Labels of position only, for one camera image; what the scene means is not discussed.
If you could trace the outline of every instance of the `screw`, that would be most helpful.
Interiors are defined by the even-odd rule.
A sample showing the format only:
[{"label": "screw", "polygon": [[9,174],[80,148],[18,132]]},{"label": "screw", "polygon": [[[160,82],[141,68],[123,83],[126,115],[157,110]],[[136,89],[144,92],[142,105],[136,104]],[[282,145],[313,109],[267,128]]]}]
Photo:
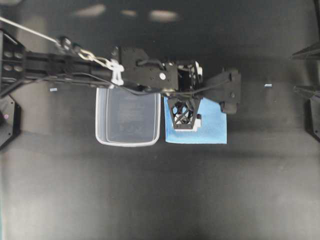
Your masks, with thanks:
[{"label": "screw", "polygon": [[23,58],[23,54],[20,53],[20,52],[15,52],[15,53],[14,53],[14,56],[15,56],[17,59],[22,59],[22,58]]},{"label": "screw", "polygon": [[14,66],[14,70],[17,72],[22,72],[24,69],[22,68],[22,66]]},{"label": "screw", "polygon": [[10,52],[10,51],[5,51],[4,53],[3,53],[7,58],[12,58],[12,52]]},{"label": "screw", "polygon": [[163,72],[160,72],[160,74],[159,74],[159,78],[161,79],[161,80],[166,80],[166,75],[163,73]]},{"label": "screw", "polygon": [[9,71],[12,71],[12,66],[10,66],[10,65],[7,65],[7,64],[6,64],[6,65],[3,66],[3,68],[4,68],[4,70],[6,70],[6,71],[8,71],[8,72],[9,72]]}]

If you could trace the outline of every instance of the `black mounting bracket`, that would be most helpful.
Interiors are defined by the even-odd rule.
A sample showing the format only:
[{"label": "black mounting bracket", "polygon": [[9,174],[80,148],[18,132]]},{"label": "black mounting bracket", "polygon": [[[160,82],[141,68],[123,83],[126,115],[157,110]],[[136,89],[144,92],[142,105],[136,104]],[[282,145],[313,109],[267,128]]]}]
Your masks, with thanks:
[{"label": "black mounting bracket", "polygon": [[9,95],[0,99],[0,149],[20,133],[21,107]]}]

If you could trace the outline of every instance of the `transparent plastic bin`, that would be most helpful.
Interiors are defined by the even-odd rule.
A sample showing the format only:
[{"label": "transparent plastic bin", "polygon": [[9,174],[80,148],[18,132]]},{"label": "transparent plastic bin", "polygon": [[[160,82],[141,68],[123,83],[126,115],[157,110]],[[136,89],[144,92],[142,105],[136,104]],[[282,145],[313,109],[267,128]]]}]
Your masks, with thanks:
[{"label": "transparent plastic bin", "polygon": [[160,134],[161,96],[133,95],[121,88],[96,90],[95,136],[105,145],[143,147]]}]

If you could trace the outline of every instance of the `blue towel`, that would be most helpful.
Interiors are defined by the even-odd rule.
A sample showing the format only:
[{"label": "blue towel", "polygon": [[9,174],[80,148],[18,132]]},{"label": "blue towel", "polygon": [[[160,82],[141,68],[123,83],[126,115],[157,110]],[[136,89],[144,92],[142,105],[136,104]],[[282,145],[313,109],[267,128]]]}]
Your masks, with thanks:
[{"label": "blue towel", "polygon": [[165,141],[172,144],[227,144],[227,115],[221,112],[220,105],[203,98],[198,114],[201,114],[201,127],[197,131],[175,131],[165,97]]}]

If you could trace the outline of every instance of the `black backdrop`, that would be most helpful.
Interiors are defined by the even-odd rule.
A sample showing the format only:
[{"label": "black backdrop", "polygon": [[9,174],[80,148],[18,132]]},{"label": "black backdrop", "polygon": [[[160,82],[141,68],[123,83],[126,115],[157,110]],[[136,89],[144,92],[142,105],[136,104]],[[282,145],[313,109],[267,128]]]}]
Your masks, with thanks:
[{"label": "black backdrop", "polygon": [[[318,41],[312,0],[24,0],[2,13],[101,56],[135,46],[197,59],[205,77],[237,67],[243,79],[227,145],[166,143],[162,117],[154,146],[105,146],[94,89],[15,92],[23,132],[0,155],[5,239],[320,238],[320,145],[293,93],[319,83],[318,64],[289,60]],[[6,28],[32,51],[54,50]]]}]

